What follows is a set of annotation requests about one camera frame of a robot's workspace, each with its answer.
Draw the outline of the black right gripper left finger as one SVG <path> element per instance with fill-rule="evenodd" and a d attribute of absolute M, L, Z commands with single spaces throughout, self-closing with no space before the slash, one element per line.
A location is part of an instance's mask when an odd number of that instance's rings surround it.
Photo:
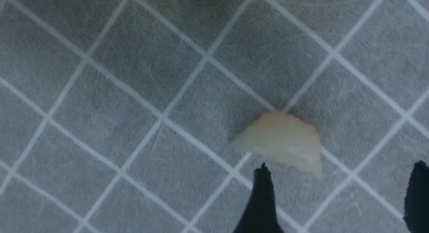
<path fill-rule="evenodd" d="M 253 188 L 235 233 L 283 233 L 278 222 L 274 185 L 265 163 L 253 171 Z"/>

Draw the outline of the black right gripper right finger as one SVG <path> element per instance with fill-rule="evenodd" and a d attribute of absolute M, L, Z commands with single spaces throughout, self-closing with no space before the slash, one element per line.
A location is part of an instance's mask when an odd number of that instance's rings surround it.
<path fill-rule="evenodd" d="M 409 177 L 403 221 L 411 233 L 429 232 L 429 168 L 423 160 L 414 163 Z"/>

